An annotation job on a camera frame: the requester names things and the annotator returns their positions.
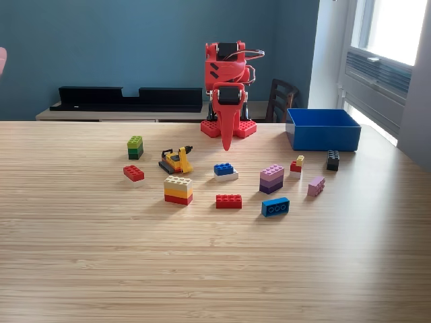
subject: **window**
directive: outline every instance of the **window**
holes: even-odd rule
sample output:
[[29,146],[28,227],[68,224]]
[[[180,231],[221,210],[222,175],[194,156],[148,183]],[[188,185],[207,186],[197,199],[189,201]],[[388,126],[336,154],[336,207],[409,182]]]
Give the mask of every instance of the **window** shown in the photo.
[[427,0],[358,0],[352,46],[413,66]]
[[353,104],[397,138],[427,0],[351,0],[338,108]]

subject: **yellow lego brick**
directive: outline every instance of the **yellow lego brick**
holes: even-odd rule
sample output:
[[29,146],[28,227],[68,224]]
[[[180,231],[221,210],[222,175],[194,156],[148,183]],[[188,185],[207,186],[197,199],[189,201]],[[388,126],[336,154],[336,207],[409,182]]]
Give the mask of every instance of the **yellow lego brick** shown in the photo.
[[190,178],[169,176],[164,180],[163,186],[168,190],[181,190],[183,192],[187,192],[192,189],[192,180]]
[[193,194],[193,189],[191,188],[188,191],[183,190],[170,190],[169,188],[164,189],[165,195],[180,197],[182,199],[188,199]]
[[142,136],[133,136],[127,143],[127,149],[138,149],[142,145]]
[[300,155],[296,159],[296,165],[302,167],[304,165],[304,156]]

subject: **sunlight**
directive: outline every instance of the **sunlight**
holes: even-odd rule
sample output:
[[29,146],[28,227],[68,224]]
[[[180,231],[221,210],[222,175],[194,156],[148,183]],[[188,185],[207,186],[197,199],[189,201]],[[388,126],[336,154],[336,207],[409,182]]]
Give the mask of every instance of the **sunlight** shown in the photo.
[[414,65],[427,0],[376,0],[367,50]]

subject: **blue lego brick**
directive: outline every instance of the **blue lego brick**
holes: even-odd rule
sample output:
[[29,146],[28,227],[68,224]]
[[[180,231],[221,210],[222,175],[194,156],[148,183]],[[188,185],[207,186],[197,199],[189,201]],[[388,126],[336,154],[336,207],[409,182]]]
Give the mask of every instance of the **blue lego brick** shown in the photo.
[[284,214],[289,212],[290,201],[286,197],[280,199],[263,201],[262,214],[264,217],[273,217],[274,215]]
[[262,184],[261,185],[259,185],[259,190],[261,191],[261,192],[264,192],[264,193],[266,193],[266,194],[271,194],[271,193],[274,193],[276,190],[279,190],[280,188],[282,188],[283,187],[283,182],[280,182],[280,183],[278,183],[278,184],[276,184],[276,185],[274,185],[274,186],[271,186],[271,187],[266,187],[266,186],[263,186]]
[[234,173],[234,167],[229,163],[214,165],[214,173],[217,176],[229,175]]

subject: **pink lego brick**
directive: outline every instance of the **pink lego brick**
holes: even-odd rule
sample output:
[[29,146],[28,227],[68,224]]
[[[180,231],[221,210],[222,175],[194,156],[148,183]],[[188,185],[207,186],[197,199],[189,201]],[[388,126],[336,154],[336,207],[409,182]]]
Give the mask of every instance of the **pink lego brick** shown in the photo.
[[271,182],[280,176],[284,176],[284,167],[272,165],[261,172],[261,179]]
[[307,195],[317,196],[319,195],[325,187],[325,178],[322,176],[317,176],[311,183],[308,185]]

